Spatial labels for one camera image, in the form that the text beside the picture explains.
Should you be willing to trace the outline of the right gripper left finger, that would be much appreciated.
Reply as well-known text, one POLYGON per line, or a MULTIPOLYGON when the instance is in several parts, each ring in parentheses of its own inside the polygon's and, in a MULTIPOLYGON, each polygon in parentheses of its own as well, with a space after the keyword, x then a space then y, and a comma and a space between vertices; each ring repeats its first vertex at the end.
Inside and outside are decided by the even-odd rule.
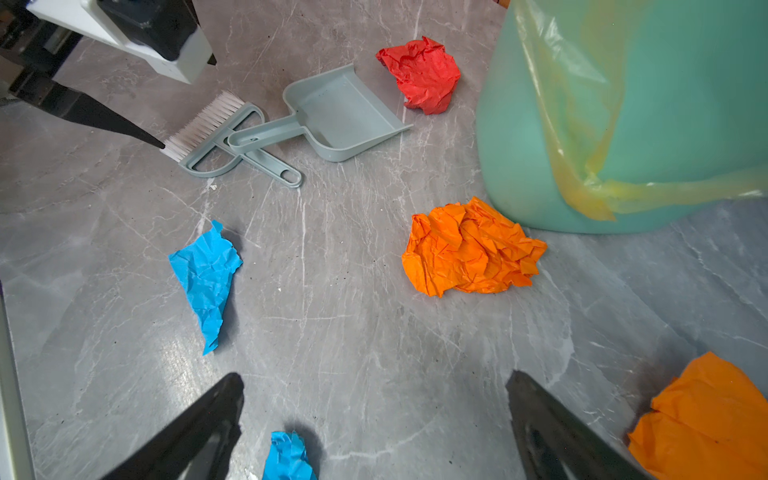
POLYGON ((243 380, 229 373, 105 477, 224 479, 243 406, 243 380))

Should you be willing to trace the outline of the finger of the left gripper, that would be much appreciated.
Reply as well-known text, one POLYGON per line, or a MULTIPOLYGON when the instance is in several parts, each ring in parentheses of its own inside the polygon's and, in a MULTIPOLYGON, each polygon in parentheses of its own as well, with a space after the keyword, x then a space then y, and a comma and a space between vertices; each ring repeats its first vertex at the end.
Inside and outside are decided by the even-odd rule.
POLYGON ((66 87, 48 77, 19 78, 11 93, 18 99, 57 118, 126 135, 158 149, 165 144, 131 120, 113 111, 93 97, 66 87))

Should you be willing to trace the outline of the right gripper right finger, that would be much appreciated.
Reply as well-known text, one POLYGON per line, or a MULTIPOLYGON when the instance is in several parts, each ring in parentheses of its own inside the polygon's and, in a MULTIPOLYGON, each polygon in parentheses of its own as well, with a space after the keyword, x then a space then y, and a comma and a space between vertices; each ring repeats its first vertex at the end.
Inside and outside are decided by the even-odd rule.
POLYGON ((506 383, 512 429, 528 479, 646 479, 527 373, 506 383))

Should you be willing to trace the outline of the grey-green hand brush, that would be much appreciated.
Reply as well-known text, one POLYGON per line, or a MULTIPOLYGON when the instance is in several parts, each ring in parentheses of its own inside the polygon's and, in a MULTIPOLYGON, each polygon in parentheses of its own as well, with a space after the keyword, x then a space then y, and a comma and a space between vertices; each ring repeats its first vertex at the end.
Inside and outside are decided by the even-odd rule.
POLYGON ((224 91, 181 130, 167 138, 161 152, 174 160, 186 173, 197 178, 219 177, 245 162, 281 185, 298 189, 304 181, 300 171, 263 149, 242 154, 236 153, 228 145, 229 136, 252 115, 257 115, 265 122, 265 115, 259 107, 224 91), (216 150, 226 153, 230 161, 213 170, 196 169, 206 156, 216 150))

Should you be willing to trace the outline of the grey-green plastic dustpan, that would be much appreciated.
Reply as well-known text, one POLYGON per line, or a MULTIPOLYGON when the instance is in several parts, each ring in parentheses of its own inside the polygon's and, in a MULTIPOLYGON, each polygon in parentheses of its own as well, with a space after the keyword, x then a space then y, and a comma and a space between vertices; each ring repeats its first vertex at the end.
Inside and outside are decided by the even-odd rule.
POLYGON ((303 136, 329 162, 343 162, 398 134, 403 123, 356 75, 352 64, 297 80, 283 91, 286 117, 227 138, 237 153, 303 136))

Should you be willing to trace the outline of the red paper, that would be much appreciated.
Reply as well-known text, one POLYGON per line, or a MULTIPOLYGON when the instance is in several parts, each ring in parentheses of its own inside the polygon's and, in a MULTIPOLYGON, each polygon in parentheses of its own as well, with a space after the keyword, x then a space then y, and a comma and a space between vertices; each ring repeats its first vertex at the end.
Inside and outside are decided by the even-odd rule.
POLYGON ((381 49, 376 59, 395 77, 406 108, 421 109, 426 115, 448 109, 461 72, 444 45, 423 36, 381 49))

